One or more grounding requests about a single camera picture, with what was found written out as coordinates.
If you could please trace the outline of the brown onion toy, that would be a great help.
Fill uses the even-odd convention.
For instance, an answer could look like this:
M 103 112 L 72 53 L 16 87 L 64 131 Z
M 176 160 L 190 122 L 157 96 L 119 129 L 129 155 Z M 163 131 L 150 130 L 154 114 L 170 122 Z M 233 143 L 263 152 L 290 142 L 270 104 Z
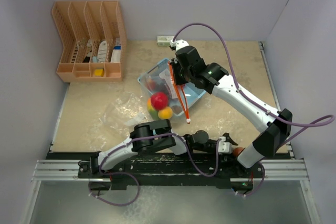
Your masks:
M 232 155 L 237 157 L 242 151 L 244 150 L 244 148 L 242 147 L 237 147 L 232 151 Z

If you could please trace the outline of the clear zip top bag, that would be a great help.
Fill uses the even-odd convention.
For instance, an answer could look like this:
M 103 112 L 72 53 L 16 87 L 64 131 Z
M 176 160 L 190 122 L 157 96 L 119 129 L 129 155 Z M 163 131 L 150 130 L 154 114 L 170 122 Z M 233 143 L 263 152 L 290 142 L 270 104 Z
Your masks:
M 146 78 L 148 77 L 151 77 L 156 82 L 156 88 L 153 91 L 148 90 L 145 85 Z M 156 92 L 165 93 L 169 100 L 169 107 L 178 105 L 183 110 L 180 114 L 173 113 L 172 119 L 183 116 L 187 124 L 191 123 L 187 92 L 184 90 L 186 85 L 178 86 L 175 84 L 170 60 L 163 59 L 147 72 L 140 74 L 138 83 L 140 84 L 143 94 L 148 98 Z

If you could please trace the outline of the yellow lemon toy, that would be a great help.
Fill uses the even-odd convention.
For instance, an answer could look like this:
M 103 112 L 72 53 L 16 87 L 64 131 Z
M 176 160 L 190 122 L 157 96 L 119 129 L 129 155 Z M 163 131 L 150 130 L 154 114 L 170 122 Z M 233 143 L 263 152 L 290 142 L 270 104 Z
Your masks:
M 172 118 L 172 116 L 173 116 L 173 110 L 172 110 L 171 107 L 169 107 L 169 106 L 167 106 L 167 107 L 161 109 L 161 110 L 158 112 L 158 117 L 159 117 L 160 119 L 163 119 L 163 120 L 165 120 L 165 119 L 168 119 L 168 120 L 169 120 L 169 119 Z

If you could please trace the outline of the red apple toy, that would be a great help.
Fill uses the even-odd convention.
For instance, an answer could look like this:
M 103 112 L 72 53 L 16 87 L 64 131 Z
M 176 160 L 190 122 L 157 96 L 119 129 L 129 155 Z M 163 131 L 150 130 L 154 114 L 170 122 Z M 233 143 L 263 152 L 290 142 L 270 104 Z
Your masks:
M 164 109 L 169 104 L 168 97 L 163 92 L 154 93 L 151 96 L 150 101 L 151 101 L 151 105 L 153 106 L 153 108 L 157 111 Z

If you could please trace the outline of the mango toy fruit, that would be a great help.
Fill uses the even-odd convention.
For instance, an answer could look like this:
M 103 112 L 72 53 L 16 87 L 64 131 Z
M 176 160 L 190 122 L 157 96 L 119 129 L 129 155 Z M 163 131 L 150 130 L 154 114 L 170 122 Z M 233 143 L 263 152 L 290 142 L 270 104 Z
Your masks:
M 153 120 L 159 120 L 158 111 L 152 106 L 151 99 L 147 100 L 147 110 Z

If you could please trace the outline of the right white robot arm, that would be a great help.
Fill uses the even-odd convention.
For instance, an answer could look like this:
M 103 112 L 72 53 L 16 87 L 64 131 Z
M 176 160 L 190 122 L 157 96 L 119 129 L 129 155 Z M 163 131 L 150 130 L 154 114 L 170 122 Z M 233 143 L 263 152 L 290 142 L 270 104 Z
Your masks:
M 217 63 L 207 65 L 197 49 L 186 41 L 177 42 L 172 49 L 175 50 L 175 58 L 170 65 L 175 84 L 190 82 L 222 99 L 259 131 L 259 136 L 238 155 L 238 161 L 233 166 L 234 173 L 238 177 L 246 177 L 255 163 L 265 157 L 273 157 L 290 135 L 291 126 L 285 122 L 292 120 L 292 113 L 287 109 L 278 111 L 245 88 L 236 87 L 233 76 L 226 69 Z

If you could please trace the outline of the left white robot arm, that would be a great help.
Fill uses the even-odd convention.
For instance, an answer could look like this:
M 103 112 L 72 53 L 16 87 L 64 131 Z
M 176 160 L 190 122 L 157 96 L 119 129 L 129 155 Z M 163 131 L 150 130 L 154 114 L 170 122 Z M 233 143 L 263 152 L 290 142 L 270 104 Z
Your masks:
M 173 132 L 169 120 L 141 123 L 120 144 L 105 152 L 90 157 L 90 173 L 96 178 L 104 177 L 122 161 L 140 153 L 156 153 L 170 149 L 175 155 L 191 153 L 193 150 L 221 155 L 231 155 L 238 147 L 228 133 L 217 140 L 211 140 L 207 132 L 199 130 L 194 134 L 180 136 Z

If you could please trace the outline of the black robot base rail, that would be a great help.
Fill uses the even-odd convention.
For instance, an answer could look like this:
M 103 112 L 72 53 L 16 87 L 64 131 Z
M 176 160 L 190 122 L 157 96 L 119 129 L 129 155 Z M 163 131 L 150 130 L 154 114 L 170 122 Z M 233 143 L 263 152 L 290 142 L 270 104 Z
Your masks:
M 250 191 L 265 172 L 261 165 L 244 168 L 231 155 L 172 153 L 137 155 L 113 169 L 92 174 L 90 160 L 79 162 L 78 177 L 88 179 L 91 188 L 125 190 L 128 186 L 209 186 Z

